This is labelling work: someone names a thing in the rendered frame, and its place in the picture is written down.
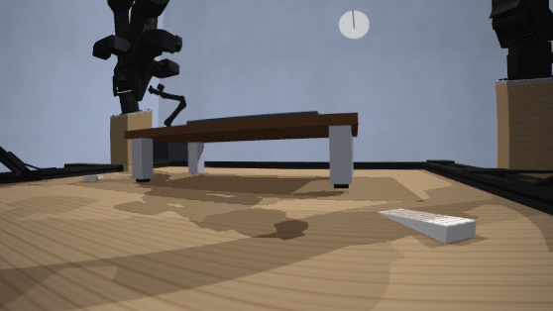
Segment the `dark brown low bench with grey legs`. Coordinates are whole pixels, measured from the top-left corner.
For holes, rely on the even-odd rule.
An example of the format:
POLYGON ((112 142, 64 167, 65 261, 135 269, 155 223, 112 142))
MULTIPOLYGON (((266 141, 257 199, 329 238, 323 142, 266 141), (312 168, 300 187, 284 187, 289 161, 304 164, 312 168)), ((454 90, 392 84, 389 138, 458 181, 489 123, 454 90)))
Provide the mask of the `dark brown low bench with grey legs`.
POLYGON ((358 113, 299 115, 125 131, 125 139, 132 140, 132 178, 148 182, 154 178, 153 141, 207 136, 188 143, 188 173, 204 173, 204 143, 329 138, 330 184, 349 188, 358 125, 358 113))

